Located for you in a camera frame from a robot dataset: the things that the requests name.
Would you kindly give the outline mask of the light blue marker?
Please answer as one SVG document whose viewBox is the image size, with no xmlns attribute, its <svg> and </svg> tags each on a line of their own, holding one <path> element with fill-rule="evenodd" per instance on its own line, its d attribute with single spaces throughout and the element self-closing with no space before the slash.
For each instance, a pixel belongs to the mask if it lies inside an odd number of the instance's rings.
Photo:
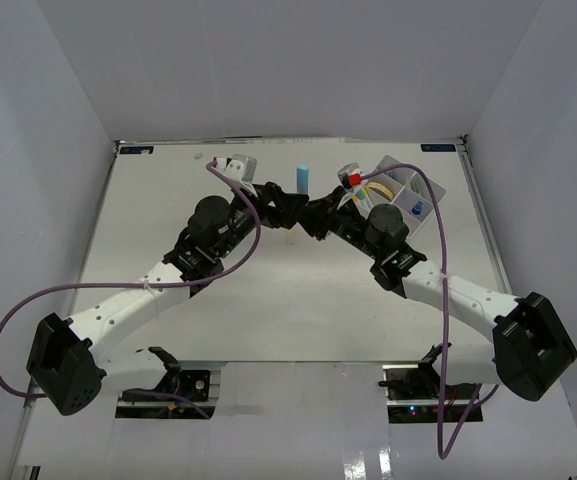
<svg viewBox="0 0 577 480">
<path fill-rule="evenodd" d="M 298 165 L 296 168 L 296 189 L 299 194 L 309 192 L 309 167 Z"/>
</svg>

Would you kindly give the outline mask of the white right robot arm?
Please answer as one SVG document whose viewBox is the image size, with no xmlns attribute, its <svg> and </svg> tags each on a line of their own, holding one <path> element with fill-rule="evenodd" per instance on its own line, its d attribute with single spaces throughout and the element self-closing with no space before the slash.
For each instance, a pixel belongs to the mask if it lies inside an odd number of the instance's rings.
<svg viewBox="0 0 577 480">
<path fill-rule="evenodd" d="M 440 399 L 459 383 L 501 383 L 536 402 L 577 359 L 577 349 L 551 301 L 532 292 L 517 297 L 488 290 L 458 276 L 447 277 L 406 241 L 402 212 L 378 204 L 368 214 L 344 191 L 309 201 L 299 215 L 302 228 L 323 240 L 334 234 L 372 259 L 370 272 L 386 291 L 423 303 L 482 335 L 488 346 L 453 353 L 451 366 L 436 363 L 419 374 L 421 390 Z"/>
</svg>

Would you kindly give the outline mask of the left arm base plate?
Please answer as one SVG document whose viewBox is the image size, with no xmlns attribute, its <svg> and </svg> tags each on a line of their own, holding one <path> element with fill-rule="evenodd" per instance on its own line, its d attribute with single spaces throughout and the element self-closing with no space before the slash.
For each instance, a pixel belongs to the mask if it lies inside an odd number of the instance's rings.
<svg viewBox="0 0 577 480">
<path fill-rule="evenodd" d="M 116 418 L 148 420 L 209 420 L 219 398 L 221 374 L 211 370 L 184 370 L 166 389 L 173 397 L 123 392 Z"/>
</svg>

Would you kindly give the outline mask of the blue capped small marker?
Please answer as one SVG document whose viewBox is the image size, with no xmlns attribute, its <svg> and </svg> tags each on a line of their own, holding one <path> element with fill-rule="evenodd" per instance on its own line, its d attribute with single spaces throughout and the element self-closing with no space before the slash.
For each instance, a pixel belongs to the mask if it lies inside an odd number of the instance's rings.
<svg viewBox="0 0 577 480">
<path fill-rule="evenodd" d="M 418 202 L 416 202 L 416 203 L 413 205 L 412 209 L 411 209 L 411 213 L 412 213 L 414 216 L 420 216 L 420 215 L 422 214 L 422 212 L 423 212 L 424 206 L 425 206 L 425 204 L 424 204 L 423 201 L 418 201 Z"/>
</svg>

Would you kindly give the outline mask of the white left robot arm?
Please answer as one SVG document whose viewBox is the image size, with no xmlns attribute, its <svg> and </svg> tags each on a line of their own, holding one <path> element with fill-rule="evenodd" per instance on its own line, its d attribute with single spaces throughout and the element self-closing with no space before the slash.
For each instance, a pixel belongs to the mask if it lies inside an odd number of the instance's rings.
<svg viewBox="0 0 577 480">
<path fill-rule="evenodd" d="M 102 391 L 179 393 L 180 362 L 161 347 L 140 348 L 121 359 L 113 349 L 160 313 L 197 295 L 224 271 L 226 258 L 258 226 L 293 227 L 308 202 L 268 182 L 226 200 L 201 199 L 173 249 L 139 281 L 66 319 L 50 314 L 39 322 L 27 371 L 63 416 L 73 415 Z"/>
</svg>

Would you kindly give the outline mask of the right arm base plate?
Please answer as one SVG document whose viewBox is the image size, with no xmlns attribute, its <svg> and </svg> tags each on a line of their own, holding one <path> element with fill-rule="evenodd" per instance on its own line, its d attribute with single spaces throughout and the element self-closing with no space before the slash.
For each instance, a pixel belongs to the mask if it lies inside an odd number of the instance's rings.
<svg viewBox="0 0 577 480">
<path fill-rule="evenodd" d="M 433 346 L 418 362 L 384 364 L 378 385 L 384 390 L 388 421 L 396 424 L 436 424 L 439 413 L 441 346 Z M 474 384 L 447 384 L 444 421 L 457 423 L 466 410 Z"/>
</svg>

